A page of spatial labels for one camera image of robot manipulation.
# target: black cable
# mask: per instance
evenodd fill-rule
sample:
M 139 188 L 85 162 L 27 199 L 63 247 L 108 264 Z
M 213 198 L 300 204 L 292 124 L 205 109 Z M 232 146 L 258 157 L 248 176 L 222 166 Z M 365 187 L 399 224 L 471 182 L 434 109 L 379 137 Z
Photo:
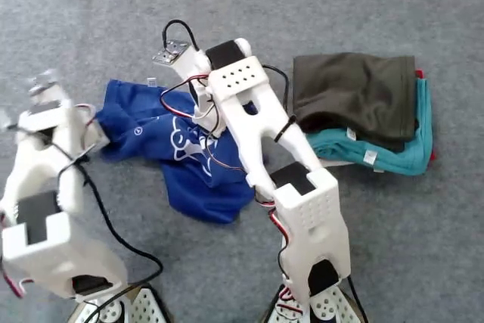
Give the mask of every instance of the black cable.
M 263 64 L 262 67 L 267 68 L 268 70 L 273 70 L 284 77 L 284 82 L 286 83 L 286 85 L 284 87 L 284 96 L 282 98 L 282 105 L 284 106 L 284 109 L 287 112 L 287 100 L 289 98 L 289 77 L 287 77 L 287 74 L 284 71 L 279 70 L 277 67 L 271 66 L 270 64 Z
M 353 280 L 351 279 L 351 275 L 348 275 L 348 284 L 349 284 L 349 288 L 351 289 L 351 293 L 353 294 L 353 298 L 355 298 L 356 305 L 358 306 L 358 309 L 360 309 L 361 315 L 363 315 L 363 321 L 365 323 L 368 323 L 368 317 L 366 316 L 365 310 L 363 309 L 360 299 L 358 298 L 358 294 L 356 293 L 355 285 L 353 285 Z
M 195 36 L 194 33 L 191 31 L 191 28 L 183 20 L 179 19 L 171 19 L 163 28 L 163 31 L 161 32 L 161 36 L 163 37 L 163 47 L 166 49 L 166 45 L 168 42 L 166 39 L 166 31 L 173 24 L 181 24 L 187 30 L 188 35 L 190 36 L 191 44 L 194 46 L 195 51 L 199 51 L 200 49 L 198 48 L 197 41 L 195 40 Z
M 46 144 L 52 145 L 54 148 L 56 148 L 58 151 L 60 151 L 67 159 L 69 159 L 72 163 L 68 165 L 67 168 L 63 168 L 59 175 L 67 170 L 71 166 L 75 166 L 84 176 L 85 182 L 91 187 L 92 193 L 95 196 L 96 202 L 98 203 L 99 209 L 101 210 L 101 214 L 104 217 L 104 221 L 106 222 L 107 228 L 109 229 L 110 233 L 116 238 L 116 240 L 122 244 L 126 249 L 132 251 L 133 253 L 142 256 L 146 259 L 149 259 L 153 262 L 155 262 L 158 265 L 158 270 L 156 270 L 153 274 L 147 276 L 146 278 L 141 279 L 140 281 L 136 281 L 135 283 L 130 284 L 127 288 L 124 290 L 121 290 L 119 293 L 111 297 L 110 299 L 106 300 L 103 304 L 101 304 L 86 320 L 84 323 L 89 323 L 96 314 L 98 314 L 102 309 L 104 309 L 106 306 L 111 304 L 114 300 L 118 299 L 119 297 L 123 296 L 124 294 L 128 293 L 129 291 L 140 287 L 141 285 L 144 285 L 148 283 L 149 281 L 155 279 L 157 276 L 159 276 L 163 272 L 163 264 L 161 261 L 155 257 L 154 255 L 150 253 L 146 253 L 142 250 L 137 249 L 136 247 L 133 247 L 130 245 L 126 240 L 124 240 L 115 230 L 113 224 L 110 221 L 109 216 L 107 215 L 106 208 L 104 206 L 104 203 L 101 199 L 101 195 L 99 194 L 98 187 L 92 180 L 91 176 L 87 173 L 85 170 L 84 166 L 80 164 L 80 161 L 77 159 L 74 159 L 72 156 L 70 156 L 64 149 L 62 149 L 59 145 L 55 144 L 47 135 L 44 135 L 40 132 L 31 132 L 30 130 L 27 130 L 25 128 L 22 128 L 21 126 L 18 125 L 12 125 L 8 127 L 8 130 L 17 130 L 20 132 L 25 132 L 27 135 L 35 136 L 37 138 L 40 138 L 43 140 Z

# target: white plastic part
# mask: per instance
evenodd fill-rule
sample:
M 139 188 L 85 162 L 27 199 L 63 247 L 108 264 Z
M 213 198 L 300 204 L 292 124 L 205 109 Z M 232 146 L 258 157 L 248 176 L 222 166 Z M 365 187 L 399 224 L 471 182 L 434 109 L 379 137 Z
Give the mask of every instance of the white plastic part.
M 296 309 L 302 309 L 303 314 L 284 309 L 278 306 L 292 306 Z M 358 315 L 355 313 L 351 304 L 338 287 L 330 287 L 320 294 L 310 299 L 311 309 L 315 316 L 322 322 L 336 323 L 361 323 Z M 300 304 L 291 301 L 279 299 L 272 312 L 270 313 L 268 323 L 309 323 L 311 321 L 309 309 L 303 309 Z
M 50 100 L 59 100 L 60 106 L 34 114 L 24 111 L 20 115 L 18 125 L 32 132 L 54 128 L 52 141 L 69 155 L 80 154 L 84 124 L 73 102 L 65 98 L 64 92 L 57 84 L 44 92 L 52 95 L 53 98 Z M 39 98 L 45 98 L 45 95 L 39 95 Z M 4 196 L 0 200 L 0 210 L 5 211 L 8 222 L 14 223 L 14 208 L 19 200 L 39 192 L 48 180 L 56 179 L 59 172 L 70 162 L 55 147 L 45 146 L 40 138 L 18 132 L 14 168 L 8 176 Z M 59 206 L 68 213 L 81 213 L 83 199 L 80 172 L 76 168 L 69 168 L 62 174 L 59 182 Z
M 161 51 L 154 57 L 154 60 L 164 56 L 165 55 Z M 157 63 L 171 67 L 183 80 L 196 75 L 208 75 L 212 70 L 210 60 L 205 55 L 205 52 L 202 50 L 196 51 L 193 45 L 189 45 L 173 62 Z M 193 118 L 192 121 L 202 126 L 205 130 L 213 130 L 217 124 L 217 117 L 215 110 L 209 112 L 209 109 L 213 106 L 211 96 L 207 93 L 206 87 L 197 80 L 194 80 L 191 85 L 197 95 L 198 102 L 194 107 L 195 118 Z M 213 135 L 218 138 L 224 130 L 225 122 L 224 120 L 219 119 L 219 124 L 214 130 Z
M 250 47 L 250 43 L 245 38 L 237 38 L 234 42 L 239 46 L 239 49 L 242 51 L 245 57 L 252 56 L 252 48 Z
M 281 265 L 290 280 L 283 279 L 301 304 L 309 301 L 308 277 L 314 264 L 329 260 L 340 280 L 351 272 L 348 228 L 341 216 L 338 182 L 324 168 L 308 173 L 307 179 L 315 190 L 304 196 L 291 184 L 274 192 L 278 218 L 289 234 Z
M 161 308 L 150 289 L 140 290 L 133 300 L 129 323 L 166 323 Z
M 271 199 L 275 189 L 262 162 L 261 138 L 275 138 L 287 125 L 289 116 L 271 89 L 268 76 L 257 57 L 244 58 L 209 75 L 209 93 L 213 95 L 222 119 L 239 147 L 239 157 L 247 172 L 247 182 Z M 252 101 L 257 115 L 249 115 L 243 105 Z M 306 137 L 297 124 L 281 135 L 279 144 L 309 170 L 321 168 Z
M 45 219 L 47 240 L 27 244 L 25 224 L 2 231 L 3 256 L 22 270 L 37 285 L 59 297 L 84 301 L 106 293 L 116 293 L 126 286 L 127 271 L 123 262 L 108 247 L 89 238 L 67 213 Z M 113 286 L 98 293 L 79 296 L 73 290 L 72 277 L 92 275 L 106 278 Z
M 19 127 L 32 132 L 52 128 L 52 141 L 68 155 L 78 156 L 82 152 L 85 122 L 64 90 L 57 83 L 48 83 L 31 96 L 36 106 L 20 115 Z M 14 168 L 0 200 L 0 210 L 10 226 L 2 231 L 2 253 L 5 262 L 34 279 L 37 285 L 60 297 L 83 301 L 122 289 L 127 272 L 123 262 L 104 243 L 90 239 L 74 222 L 71 215 L 82 212 L 82 175 L 70 167 L 58 178 L 59 172 L 70 164 L 69 157 L 39 136 L 17 132 Z M 46 240 L 28 244 L 26 225 L 17 224 L 18 203 L 39 193 L 52 179 L 58 182 L 57 204 L 62 212 L 46 217 Z M 106 278 L 113 286 L 85 296 L 76 295 L 72 278 L 78 275 Z
M 84 305 L 84 303 L 80 303 L 84 305 L 84 307 L 77 315 L 74 323 L 85 323 L 87 318 L 89 318 L 89 316 L 96 310 L 96 306 L 100 306 L 111 297 L 112 295 L 108 294 L 101 299 L 91 300 L 91 304 Z M 123 323 L 130 323 L 130 313 L 131 302 L 129 302 L 126 297 L 121 297 L 117 300 L 114 300 L 106 308 L 102 309 L 101 312 L 96 314 L 89 323 L 118 323 L 120 321 Z
M 331 287 L 311 298 L 312 311 L 322 321 L 337 323 L 360 323 L 358 315 L 338 287 Z

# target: blue t-shirt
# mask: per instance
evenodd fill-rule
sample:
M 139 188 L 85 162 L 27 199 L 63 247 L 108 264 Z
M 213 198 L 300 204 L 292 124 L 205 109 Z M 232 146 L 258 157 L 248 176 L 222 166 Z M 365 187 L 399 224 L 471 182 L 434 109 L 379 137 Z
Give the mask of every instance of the blue t-shirt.
M 130 157 L 158 160 L 173 208 L 210 222 L 234 221 L 254 196 L 246 173 L 226 169 L 209 157 L 230 166 L 241 166 L 230 132 L 206 141 L 206 131 L 190 119 L 175 116 L 160 103 L 165 88 L 148 87 L 115 79 L 109 81 L 98 120 L 111 143 L 101 156 L 107 161 Z M 177 110 L 192 114 L 194 102 L 187 92 L 164 97 Z

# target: gray carpet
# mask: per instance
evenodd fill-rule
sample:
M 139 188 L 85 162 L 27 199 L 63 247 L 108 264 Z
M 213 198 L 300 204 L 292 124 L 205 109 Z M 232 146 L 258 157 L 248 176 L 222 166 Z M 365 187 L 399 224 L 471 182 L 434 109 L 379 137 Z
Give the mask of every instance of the gray carpet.
M 484 314 L 484 4 L 482 0 L 0 0 L 0 104 L 27 105 L 23 79 L 57 67 L 79 102 L 99 107 L 110 77 L 178 81 L 151 63 L 161 29 L 179 17 L 204 47 L 246 37 L 263 62 L 291 72 L 298 54 L 413 54 L 433 94 L 438 160 L 420 177 L 334 169 L 349 227 L 352 274 L 376 323 L 480 321 Z M 279 79 L 272 80 L 278 94 Z M 0 181 L 13 135 L 0 136 Z M 269 169 L 289 158 L 271 146 Z M 247 207 L 232 225 L 210 225 L 169 207 L 161 172 L 130 160 L 89 166 L 114 225 L 165 263 L 154 282 L 177 322 L 255 322 L 280 274 L 280 235 Z M 90 193 L 82 221 L 112 244 L 132 280 L 154 268 L 109 235 Z M 17 301 L 0 283 L 2 322 L 62 322 L 73 302 L 29 287 Z

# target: wire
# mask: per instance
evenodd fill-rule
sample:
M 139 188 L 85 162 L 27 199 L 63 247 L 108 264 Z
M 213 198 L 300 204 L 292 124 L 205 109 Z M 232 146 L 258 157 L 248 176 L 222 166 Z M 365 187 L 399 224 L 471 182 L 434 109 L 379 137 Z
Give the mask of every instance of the wire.
M 281 292 L 279 293 L 279 299 L 283 302 L 289 302 L 290 300 L 294 300 L 294 297 L 290 292 L 290 288 L 285 287 L 283 290 L 281 290 Z
M 87 300 L 84 300 L 84 304 L 89 304 L 91 306 L 95 306 L 96 308 L 99 308 L 98 304 L 94 304 L 93 302 L 88 302 Z
M 280 308 L 292 310 L 293 312 L 296 312 L 296 313 L 304 314 L 304 312 L 301 309 L 294 308 L 293 306 L 288 306 L 287 304 L 278 303 L 278 304 L 276 304 L 276 306 L 278 306 Z
M 84 130 L 82 131 L 81 134 L 81 147 L 84 150 L 85 149 L 85 135 L 88 132 L 89 126 L 96 120 L 96 107 L 91 104 L 77 104 L 76 107 L 85 107 L 91 111 L 91 114 L 89 116 L 88 122 L 84 125 Z
M 22 291 L 23 295 L 26 296 L 27 292 L 25 290 L 25 287 L 23 287 L 24 284 L 32 284 L 35 283 L 33 279 L 31 278 L 24 278 L 18 282 L 18 287 Z
M 215 107 L 215 104 L 212 104 L 212 106 L 210 106 L 209 109 L 207 111 L 205 111 L 205 113 L 203 113 L 200 116 L 193 116 L 192 119 L 193 120 L 203 119 L 205 116 L 207 116 L 210 113 L 210 111 L 212 111 L 214 109 L 214 107 Z
M 274 207 L 275 206 L 275 202 L 273 200 L 260 200 L 258 197 L 257 197 L 257 191 L 255 191 L 255 194 L 254 194 L 254 200 L 259 204 L 261 205 L 262 207 Z
M 103 304 L 101 304 L 85 320 L 85 323 L 89 323 L 95 315 L 97 315 L 106 306 L 108 306 L 109 304 L 111 304 L 114 300 L 118 299 L 119 297 L 121 297 L 122 295 L 128 293 L 129 291 L 131 291 L 131 290 L 133 290 L 133 289 L 135 289 L 137 287 L 140 287 L 143 284 L 148 283 L 149 281 L 155 279 L 157 276 L 159 276 L 163 272 L 163 264 L 161 263 L 161 261 L 157 257 L 155 257 L 154 255 L 152 255 L 150 253 L 146 253 L 146 252 L 144 252 L 142 250 L 139 250 L 136 247 L 133 247 L 132 245 L 130 245 L 126 240 L 124 240 L 117 233 L 117 231 L 114 228 L 112 222 L 110 221 L 109 216 L 107 215 L 107 211 L 106 211 L 106 208 L 104 206 L 104 203 L 103 203 L 103 201 L 101 199 L 101 195 L 99 194 L 98 187 L 96 186 L 96 184 L 92 180 L 91 176 L 87 173 L 87 171 L 85 170 L 84 166 L 82 166 L 82 164 L 81 164 L 81 160 L 80 159 L 83 158 L 83 156 L 85 156 L 85 152 L 83 154 L 81 154 L 81 156 L 79 156 L 76 159 L 74 159 L 64 149 L 62 149 L 59 145 L 57 145 L 54 142 L 52 142 L 52 140 L 50 140 L 50 138 L 48 136 L 43 135 L 40 132 L 31 132 L 31 131 L 29 131 L 27 129 L 24 129 L 24 128 L 18 126 L 18 125 L 11 125 L 11 126 L 9 126 L 8 127 L 8 130 L 17 130 L 17 131 L 25 132 L 27 135 L 31 135 L 31 136 L 35 136 L 37 138 L 40 138 L 46 144 L 49 144 L 49 145 L 53 146 L 54 148 L 56 148 L 57 150 L 59 150 L 65 157 L 67 157 L 67 159 L 69 159 L 71 162 L 73 162 L 69 166 L 75 166 L 82 173 L 82 175 L 83 175 L 83 177 L 85 179 L 85 183 L 87 185 L 89 185 L 89 187 L 91 187 L 92 193 L 94 194 L 95 199 L 96 199 L 96 202 L 98 203 L 99 210 L 101 211 L 101 214 L 104 217 L 104 221 L 106 222 L 106 226 L 109 229 L 110 233 L 114 236 L 114 238 L 116 238 L 116 240 L 120 244 L 122 244 L 126 249 L 132 251 L 133 253 L 135 253 L 135 254 L 137 254 L 139 256 L 142 256 L 142 257 L 144 257 L 146 259 L 149 259 L 149 260 L 155 262 L 158 265 L 158 270 L 156 270 L 153 274 L 148 275 L 146 278 L 143 278 L 140 281 L 136 281 L 135 283 L 130 284 L 127 288 L 121 290 L 119 293 L 115 294 L 113 297 L 111 297 L 110 299 L 106 300 Z
M 191 44 L 194 46 L 195 51 L 199 51 L 200 49 L 198 48 L 197 41 L 195 40 L 195 36 L 191 28 L 189 27 L 188 24 L 186 24 L 186 22 L 179 19 L 171 19 L 163 28 L 163 31 L 161 32 L 161 36 L 163 38 L 163 47 L 166 49 L 166 46 L 168 45 L 167 44 L 168 41 L 166 39 L 166 32 L 168 31 L 168 28 L 173 24 L 181 24 L 187 30 L 188 35 L 190 36 Z
M 168 94 L 169 92 L 177 89 L 178 87 L 181 87 L 183 86 L 184 84 L 186 83 L 189 83 L 190 81 L 193 81 L 194 79 L 206 79 L 208 77 L 208 75 L 195 75 L 195 76 L 192 76 L 188 79 L 186 79 L 185 81 L 182 81 L 176 85 L 174 85 L 173 87 L 170 87 L 169 89 L 166 89 L 165 91 L 163 91 L 160 95 L 160 103 L 170 112 L 170 113 L 174 113 L 175 115 L 177 116 L 182 116 L 182 117 L 187 117 L 189 119 L 193 118 L 194 115 L 190 115 L 189 113 L 184 113 L 183 111 L 180 111 L 180 110 L 176 110 L 175 108 L 169 106 L 166 101 L 164 100 L 164 97 L 166 94 Z
M 5 271 L 5 267 L 3 266 L 3 255 L 0 255 L 0 272 L 2 273 L 5 283 L 7 283 L 10 290 L 12 290 L 12 293 L 14 293 L 14 295 L 18 299 L 22 299 L 23 298 L 22 291 L 17 286 L 17 284 L 15 284 L 15 282 L 8 276 L 7 272 Z
M 286 241 L 286 244 L 284 245 L 284 247 L 279 250 L 278 265 L 279 265 L 279 269 L 282 271 L 282 273 L 286 277 L 286 280 L 289 280 L 289 275 L 286 273 L 286 271 L 284 270 L 284 268 L 282 267 L 282 264 L 281 264 L 281 254 L 284 252 L 284 250 L 287 249 L 287 245 L 289 244 L 289 235 L 287 234 L 287 231 L 284 228 L 284 226 L 282 225 L 281 221 L 279 221 L 279 219 L 275 216 L 275 208 L 270 210 L 268 212 L 268 214 L 269 214 L 270 220 L 272 221 L 272 223 L 274 223 L 276 225 L 276 227 L 279 229 L 279 231 L 284 236 L 284 240 Z
M 245 172 L 245 169 L 244 168 L 241 168 L 239 166 L 229 166 L 228 164 L 225 164 L 225 163 L 221 162 L 220 160 L 218 160 L 217 158 L 215 158 L 213 156 L 212 152 L 210 151 L 210 148 L 209 148 L 209 145 L 208 145 L 208 141 L 209 141 L 210 137 L 212 136 L 212 134 L 214 133 L 214 131 L 217 130 L 217 128 L 219 127 L 219 124 L 220 124 L 220 114 L 219 114 L 219 109 L 217 107 L 215 107 L 215 112 L 216 112 L 216 122 L 215 122 L 215 126 L 213 127 L 212 130 L 209 131 L 209 134 L 205 138 L 205 150 L 210 155 L 210 158 L 215 163 L 219 164 L 220 166 L 223 166 L 224 168 L 227 168 L 227 169 L 240 170 L 242 172 Z
M 262 67 L 268 70 L 273 70 L 274 72 L 277 72 L 284 77 L 285 86 L 284 86 L 284 96 L 282 98 L 282 106 L 287 112 L 287 101 L 289 99 L 289 77 L 287 77 L 287 74 L 284 71 L 279 70 L 277 67 L 271 66 L 270 64 L 263 64 Z
M 353 298 L 355 298 L 356 305 L 358 306 L 358 309 L 360 309 L 361 315 L 363 315 L 363 322 L 368 323 L 368 317 L 366 316 L 366 312 L 363 309 L 363 305 L 360 302 L 360 299 L 358 298 L 358 294 L 356 293 L 355 285 L 353 284 L 353 279 L 351 279 L 351 275 L 348 275 L 348 284 L 349 288 L 351 289 L 351 294 L 353 294 Z

